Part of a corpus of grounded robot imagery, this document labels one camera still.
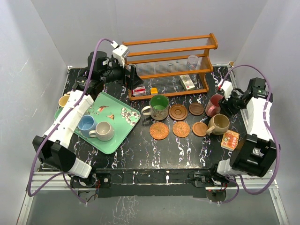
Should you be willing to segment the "maroon speckled mug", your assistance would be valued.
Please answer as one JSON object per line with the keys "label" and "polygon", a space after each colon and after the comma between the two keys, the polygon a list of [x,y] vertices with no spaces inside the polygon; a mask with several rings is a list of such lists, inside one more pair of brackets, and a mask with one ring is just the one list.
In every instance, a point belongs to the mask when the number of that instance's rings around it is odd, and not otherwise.
{"label": "maroon speckled mug", "polygon": [[219,105],[219,101],[223,99],[223,95],[221,94],[214,94],[208,104],[206,105],[206,108],[205,108],[205,113],[208,117],[213,117],[215,116],[216,114],[219,114],[220,113],[220,105]]}

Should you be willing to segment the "beige brown mug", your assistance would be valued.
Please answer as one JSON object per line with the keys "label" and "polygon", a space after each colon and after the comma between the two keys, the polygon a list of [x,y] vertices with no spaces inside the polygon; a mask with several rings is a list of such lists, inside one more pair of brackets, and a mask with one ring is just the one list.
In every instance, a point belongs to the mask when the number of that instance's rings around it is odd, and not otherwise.
{"label": "beige brown mug", "polygon": [[227,116],[216,114],[210,119],[206,134],[222,135],[228,130],[229,125],[230,121]]}

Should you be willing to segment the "green floral mug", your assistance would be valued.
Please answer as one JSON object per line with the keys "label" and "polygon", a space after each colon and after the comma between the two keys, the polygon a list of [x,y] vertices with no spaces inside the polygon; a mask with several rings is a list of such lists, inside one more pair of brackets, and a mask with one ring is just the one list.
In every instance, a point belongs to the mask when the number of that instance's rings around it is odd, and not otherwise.
{"label": "green floral mug", "polygon": [[154,95],[150,105],[141,110],[142,115],[151,116],[154,120],[164,120],[168,116],[169,100],[164,95]]}

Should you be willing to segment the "white speckled mug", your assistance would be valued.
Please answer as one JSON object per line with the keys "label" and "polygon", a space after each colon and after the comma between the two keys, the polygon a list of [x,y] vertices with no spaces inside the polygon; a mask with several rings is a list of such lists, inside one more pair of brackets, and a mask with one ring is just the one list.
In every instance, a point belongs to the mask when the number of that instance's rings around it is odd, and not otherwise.
{"label": "white speckled mug", "polygon": [[103,142],[107,142],[114,137],[114,128],[106,121],[96,125],[95,130],[89,132],[90,138],[97,138]]}

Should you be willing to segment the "yellow mug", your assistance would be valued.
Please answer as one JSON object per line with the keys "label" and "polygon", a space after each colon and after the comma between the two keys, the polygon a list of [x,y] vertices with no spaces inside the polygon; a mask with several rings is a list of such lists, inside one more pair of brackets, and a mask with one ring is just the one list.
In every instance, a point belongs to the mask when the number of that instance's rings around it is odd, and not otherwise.
{"label": "yellow mug", "polygon": [[69,100],[69,97],[70,97],[70,95],[64,95],[64,96],[62,96],[62,97],[59,99],[59,106],[60,106],[60,107],[64,107],[64,106],[67,104],[67,102],[68,102],[68,100]]}

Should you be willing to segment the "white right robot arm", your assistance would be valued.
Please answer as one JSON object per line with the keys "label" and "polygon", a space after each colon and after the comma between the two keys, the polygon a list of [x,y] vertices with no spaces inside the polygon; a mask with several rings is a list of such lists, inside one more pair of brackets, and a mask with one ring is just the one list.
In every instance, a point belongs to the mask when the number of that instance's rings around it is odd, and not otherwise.
{"label": "white right robot arm", "polygon": [[266,90],[266,81],[252,78],[246,91],[233,88],[229,81],[221,80],[219,90],[224,94],[218,102],[221,114],[228,118],[240,110],[248,116],[247,134],[241,138],[228,160],[221,160],[212,167],[209,181],[214,186],[227,182],[226,177],[238,174],[263,177],[277,156],[274,139],[267,129],[273,95]]}

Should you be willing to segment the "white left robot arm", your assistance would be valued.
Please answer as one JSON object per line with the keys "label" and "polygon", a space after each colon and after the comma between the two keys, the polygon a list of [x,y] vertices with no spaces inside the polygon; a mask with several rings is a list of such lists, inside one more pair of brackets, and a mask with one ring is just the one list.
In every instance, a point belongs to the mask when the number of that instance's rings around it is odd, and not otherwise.
{"label": "white left robot arm", "polygon": [[91,165],[80,160],[68,147],[77,134],[105,154],[114,153],[138,123],[140,113],[113,96],[100,92],[96,99],[76,90],[69,94],[66,105],[42,137],[36,136],[33,162],[42,163],[80,177],[87,187],[96,184]]}

